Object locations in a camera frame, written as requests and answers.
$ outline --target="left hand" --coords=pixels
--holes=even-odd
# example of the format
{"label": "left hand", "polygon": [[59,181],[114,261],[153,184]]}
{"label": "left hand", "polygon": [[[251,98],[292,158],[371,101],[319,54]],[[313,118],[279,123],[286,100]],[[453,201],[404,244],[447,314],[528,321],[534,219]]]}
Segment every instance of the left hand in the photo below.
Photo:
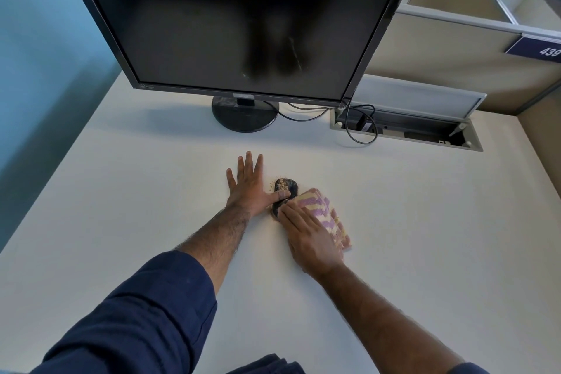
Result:
{"label": "left hand", "polygon": [[234,179],[232,169],[226,170],[226,179],[230,188],[226,207],[239,206],[247,210],[251,217],[260,214],[271,204],[290,197],[288,190],[272,194],[263,191],[263,154],[257,157],[255,169],[251,151],[246,153],[245,163],[242,156],[238,157],[238,182]]}

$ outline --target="blue wall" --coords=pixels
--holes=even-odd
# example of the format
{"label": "blue wall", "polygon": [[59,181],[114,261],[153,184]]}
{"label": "blue wall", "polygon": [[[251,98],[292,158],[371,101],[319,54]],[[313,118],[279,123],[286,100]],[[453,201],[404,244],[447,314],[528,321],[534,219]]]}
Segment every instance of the blue wall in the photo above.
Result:
{"label": "blue wall", "polygon": [[0,250],[119,72],[82,0],[0,0]]}

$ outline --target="hand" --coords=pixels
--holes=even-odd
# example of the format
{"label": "hand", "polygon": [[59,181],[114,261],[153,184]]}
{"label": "hand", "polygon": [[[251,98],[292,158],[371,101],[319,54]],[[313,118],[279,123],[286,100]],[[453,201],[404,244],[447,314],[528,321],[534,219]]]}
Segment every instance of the hand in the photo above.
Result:
{"label": "hand", "polygon": [[333,238],[307,208],[291,200],[279,208],[279,221],[286,229],[292,257],[317,282],[344,266]]}
{"label": "hand", "polygon": [[271,204],[290,197],[290,191],[286,189],[272,194],[263,191],[263,154],[257,157],[255,170],[251,151],[246,153],[245,165],[243,157],[238,157],[238,182],[234,179],[232,169],[226,170],[226,179],[230,187],[230,197],[226,206],[242,207],[251,217],[260,214]]}

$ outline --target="number sign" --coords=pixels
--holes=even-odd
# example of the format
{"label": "number sign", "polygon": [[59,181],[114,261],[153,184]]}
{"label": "number sign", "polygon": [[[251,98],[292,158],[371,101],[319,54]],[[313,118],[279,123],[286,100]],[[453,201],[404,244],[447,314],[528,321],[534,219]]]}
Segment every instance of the number sign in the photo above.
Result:
{"label": "number sign", "polygon": [[505,53],[561,63],[561,41],[523,34]]}

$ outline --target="monitor screen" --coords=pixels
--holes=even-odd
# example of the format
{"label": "monitor screen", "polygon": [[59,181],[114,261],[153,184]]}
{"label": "monitor screen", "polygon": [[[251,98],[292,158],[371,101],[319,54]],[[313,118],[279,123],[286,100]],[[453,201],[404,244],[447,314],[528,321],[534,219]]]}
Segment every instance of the monitor screen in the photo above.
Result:
{"label": "monitor screen", "polygon": [[332,104],[398,1],[91,0],[137,87]]}

